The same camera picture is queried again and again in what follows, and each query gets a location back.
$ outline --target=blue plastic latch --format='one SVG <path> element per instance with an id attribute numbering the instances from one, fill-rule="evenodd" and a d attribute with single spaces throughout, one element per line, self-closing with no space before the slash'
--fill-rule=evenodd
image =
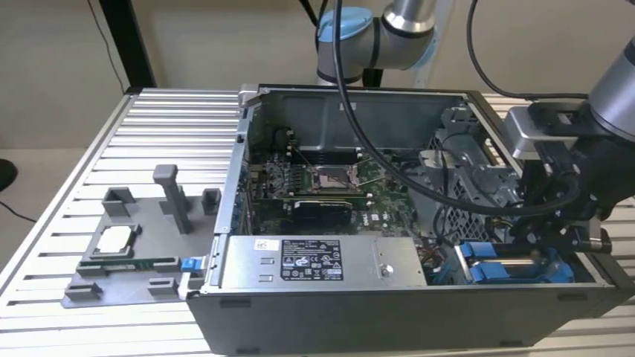
<path id="1" fill-rule="evenodd" d="M 510 278 L 506 267 L 500 263 L 480 263 L 470 268 L 470 273 L 472 274 L 475 283 Z"/>
<path id="2" fill-rule="evenodd" d="M 466 258 L 470 258 L 475 253 L 472 252 L 472 247 L 470 246 L 468 243 L 463 243 L 460 246 L 460 252 Z"/>
<path id="3" fill-rule="evenodd" d="M 495 258 L 498 257 L 494 245 L 490 242 L 464 242 L 460 251 L 466 258 Z"/>
<path id="4" fill-rule="evenodd" d="M 342 30 L 339 39 L 348 39 L 360 33 L 372 23 L 374 13 L 364 7 L 344 7 L 342 9 Z M 322 42 L 334 41 L 334 10 L 324 13 L 319 22 L 318 38 Z"/>
<path id="5" fill-rule="evenodd" d="M 550 283 L 574 283 L 574 271 L 571 267 L 564 262 L 558 262 L 558 269 L 555 270 L 554 274 L 547 276 L 547 281 Z"/>
<path id="6" fill-rule="evenodd" d="M 183 273 L 196 273 L 203 270 L 203 261 L 206 257 L 190 257 L 183 259 L 180 271 Z"/>

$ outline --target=slotted aluminum surface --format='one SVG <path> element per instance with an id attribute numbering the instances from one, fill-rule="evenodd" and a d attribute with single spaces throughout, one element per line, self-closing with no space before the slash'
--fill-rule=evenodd
<path id="1" fill-rule="evenodd" d="M 487 100 L 503 117 L 511 106 L 524 105 L 498 96 Z M 156 164 L 174 163 L 188 194 L 223 188 L 238 113 L 236 92 L 155 89 L 124 98 L 1 273 L 8 286 L 0 297 L 0 356 L 212 356 L 184 303 L 63 309 L 60 299 L 107 187 L 128 185 L 135 196 L 160 196 L 151 172 Z M 614 256 L 635 278 L 635 200 L 620 204 L 604 228 Z M 531 348 L 372 356 L 494 355 L 635 356 L 635 300 L 603 318 L 572 321 Z"/>

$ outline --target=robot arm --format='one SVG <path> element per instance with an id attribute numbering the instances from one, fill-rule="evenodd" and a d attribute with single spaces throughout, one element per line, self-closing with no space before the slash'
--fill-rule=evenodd
<path id="1" fill-rule="evenodd" d="M 580 104 L 534 103 L 506 120 L 510 152 L 524 160 L 519 191 L 526 204 L 562 195 L 554 178 L 578 173 L 578 199 L 550 217 L 520 219 L 511 232 L 559 249 L 610 253 L 596 221 L 635 195 L 635 38 Z"/>
<path id="2" fill-rule="evenodd" d="M 382 18 L 366 8 L 344 7 L 342 54 L 346 83 L 362 79 L 364 68 L 408 69 L 423 64 L 434 51 L 436 0 L 395 0 Z M 332 54 L 334 13 L 319 24 L 318 76 L 335 84 Z"/>

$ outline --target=wires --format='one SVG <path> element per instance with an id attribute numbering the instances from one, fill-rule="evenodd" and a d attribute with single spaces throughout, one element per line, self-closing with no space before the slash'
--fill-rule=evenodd
<path id="1" fill-rule="evenodd" d="M 32 223 L 36 222 L 36 220 L 33 218 L 29 218 L 27 216 L 23 216 L 20 213 L 17 213 L 13 208 L 9 207 L 9 205 L 7 203 L 4 203 L 3 201 L 0 201 L 0 206 L 3 206 L 9 212 L 11 214 L 13 214 L 16 217 L 24 219 L 25 221 L 29 221 Z"/>
<path id="2" fill-rule="evenodd" d="M 500 87 L 498 87 L 491 79 L 487 77 L 486 72 L 480 66 L 480 63 L 476 59 L 475 54 L 475 44 L 472 40 L 472 30 L 474 30 L 474 22 L 475 22 L 475 11 L 476 11 L 476 4 L 478 0 L 472 0 L 470 11 L 467 13 L 467 28 L 466 28 L 466 38 L 467 38 L 467 53 L 470 54 L 470 60 L 472 65 L 475 66 L 475 70 L 483 82 L 486 82 L 487 86 L 492 88 L 492 90 L 499 93 L 500 95 L 511 98 L 520 98 L 524 100 L 538 100 L 538 99 L 554 99 L 554 98 L 574 98 L 574 99 L 587 99 L 588 95 L 583 93 L 551 93 L 551 94 L 536 94 L 536 93 L 512 93 L 511 91 L 506 91 Z"/>
<path id="3" fill-rule="evenodd" d="M 319 14 L 318 14 L 318 25 L 316 25 L 316 51 L 319 47 L 319 24 L 322 23 L 322 18 L 324 16 L 324 11 L 327 11 L 328 0 L 322 0 L 322 5 L 319 6 Z"/>
<path id="4" fill-rule="evenodd" d="M 124 94 L 125 89 L 123 88 L 123 81 L 119 76 L 117 69 L 115 67 L 115 61 L 112 60 L 111 45 L 108 44 L 107 35 L 103 34 L 101 26 L 99 25 L 97 15 L 95 14 L 95 9 L 92 7 L 91 0 L 87 0 L 87 3 L 88 3 L 88 7 L 91 8 L 92 19 L 95 20 L 95 24 L 97 25 L 99 34 L 101 35 L 101 38 L 103 38 L 103 43 L 107 46 L 108 60 L 111 61 L 112 72 L 115 72 L 115 76 L 117 77 L 117 82 L 119 82 L 119 88 L 121 89 L 121 94 Z"/>
<path id="5" fill-rule="evenodd" d="M 314 8 L 311 7 L 311 3 L 308 0 L 300 0 L 302 7 L 304 8 L 304 12 L 307 13 L 308 20 L 311 20 L 311 23 L 314 26 L 319 26 L 318 23 L 318 18 L 316 18 L 316 13 L 314 12 Z"/>
<path id="6" fill-rule="evenodd" d="M 335 17 L 334 17 L 334 62 L 335 62 L 335 79 L 338 84 L 339 96 L 343 102 L 343 109 L 347 115 L 348 124 L 354 130 L 355 136 L 362 143 L 362 146 L 368 151 L 370 156 L 375 159 L 379 166 L 386 170 L 386 172 L 400 181 L 406 187 L 408 187 L 415 192 L 420 193 L 430 199 L 438 201 L 443 205 L 448 205 L 460 210 L 466 210 L 472 213 L 484 214 L 488 216 L 542 216 L 544 214 L 552 213 L 559 210 L 562 207 L 568 205 L 578 198 L 579 195 L 579 183 L 574 175 L 567 175 L 563 177 L 563 183 L 568 186 L 568 190 L 563 196 L 558 199 L 543 203 L 542 205 L 524 206 L 520 208 L 496 208 L 490 206 L 476 205 L 471 202 L 462 201 L 459 199 L 452 199 L 446 197 L 442 193 L 431 190 L 422 184 L 416 183 L 407 175 L 404 175 L 399 169 L 384 159 L 383 155 L 370 142 L 368 137 L 359 125 L 358 118 L 355 116 L 355 111 L 351 106 L 351 99 L 348 97 L 347 87 L 344 85 L 344 73 L 343 73 L 343 64 L 342 64 L 342 48 L 340 48 L 340 35 L 342 35 L 342 7 L 343 0 L 335 0 Z"/>

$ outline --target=power supply label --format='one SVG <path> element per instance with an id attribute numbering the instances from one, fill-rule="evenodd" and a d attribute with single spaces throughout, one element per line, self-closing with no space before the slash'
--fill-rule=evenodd
<path id="1" fill-rule="evenodd" d="M 282 241 L 283 280 L 344 280 L 343 257 L 338 240 Z"/>

